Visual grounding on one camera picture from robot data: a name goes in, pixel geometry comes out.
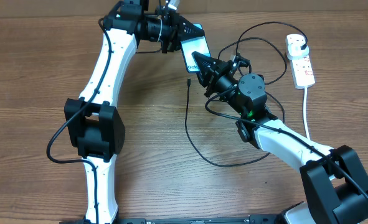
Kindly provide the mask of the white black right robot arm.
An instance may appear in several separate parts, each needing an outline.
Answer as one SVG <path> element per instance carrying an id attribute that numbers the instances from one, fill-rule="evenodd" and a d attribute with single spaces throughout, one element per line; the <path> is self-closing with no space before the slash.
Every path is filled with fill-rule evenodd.
<path id="1" fill-rule="evenodd" d="M 355 150 L 318 144 L 287 127 L 266 106 L 261 75 L 239 79 L 232 61 L 196 59 L 200 84 L 210 100 L 220 98 L 236 112 L 244 142 L 275 155 L 300 173 L 305 202 L 284 210 L 277 223 L 360 223 L 368 219 L 368 175 Z"/>

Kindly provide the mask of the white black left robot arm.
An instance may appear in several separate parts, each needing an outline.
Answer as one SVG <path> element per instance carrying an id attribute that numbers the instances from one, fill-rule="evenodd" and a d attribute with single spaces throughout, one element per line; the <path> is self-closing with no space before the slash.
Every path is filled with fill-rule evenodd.
<path id="1" fill-rule="evenodd" d="M 72 146 L 87 175 L 88 208 L 81 223 L 115 223 L 115 163 L 125 140 L 118 95 L 126 69 L 142 40 L 157 42 L 166 54 L 180 50 L 188 73 L 199 73 L 192 54 L 210 54 L 200 24 L 181 16 L 179 1 L 166 1 L 148 13 L 147 1 L 119 1 L 99 20 L 103 46 L 92 76 L 78 99 L 64 112 Z"/>

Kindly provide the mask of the blue Galaxy smartphone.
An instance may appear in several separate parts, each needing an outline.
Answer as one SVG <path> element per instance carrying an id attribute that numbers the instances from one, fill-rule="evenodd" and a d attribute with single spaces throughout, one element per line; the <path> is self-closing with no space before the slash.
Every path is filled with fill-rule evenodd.
<path id="1" fill-rule="evenodd" d="M 199 72 L 199 67 L 197 66 L 192 53 L 199 52 L 205 56 L 210 57 L 209 46 L 206 41 L 206 37 L 203 35 L 201 37 L 196 37 L 193 39 L 181 40 L 181 52 L 183 55 L 185 67 L 188 73 Z"/>

